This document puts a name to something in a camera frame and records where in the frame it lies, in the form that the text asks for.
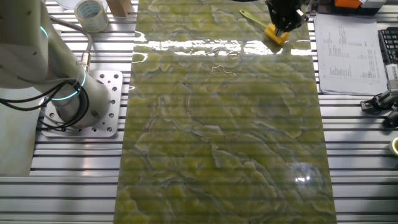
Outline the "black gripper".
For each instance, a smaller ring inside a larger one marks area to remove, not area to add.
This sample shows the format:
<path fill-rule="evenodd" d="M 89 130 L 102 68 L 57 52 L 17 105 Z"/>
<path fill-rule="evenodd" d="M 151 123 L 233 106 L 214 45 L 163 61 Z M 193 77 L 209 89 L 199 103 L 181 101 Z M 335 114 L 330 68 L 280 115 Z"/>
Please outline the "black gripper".
<path fill-rule="evenodd" d="M 305 0 L 266 1 L 276 36 L 290 32 L 294 26 L 301 26 L 308 21 L 308 17 L 302 11 L 302 6 L 306 4 Z"/>

